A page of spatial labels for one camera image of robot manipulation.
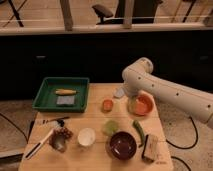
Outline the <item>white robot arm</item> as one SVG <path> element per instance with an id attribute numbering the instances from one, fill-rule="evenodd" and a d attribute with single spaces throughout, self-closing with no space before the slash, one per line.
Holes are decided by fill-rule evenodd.
<path id="1" fill-rule="evenodd" d="M 144 90 L 213 129 L 213 94 L 153 76 L 153 69 L 146 57 L 127 66 L 122 71 L 125 94 L 133 97 Z"/>

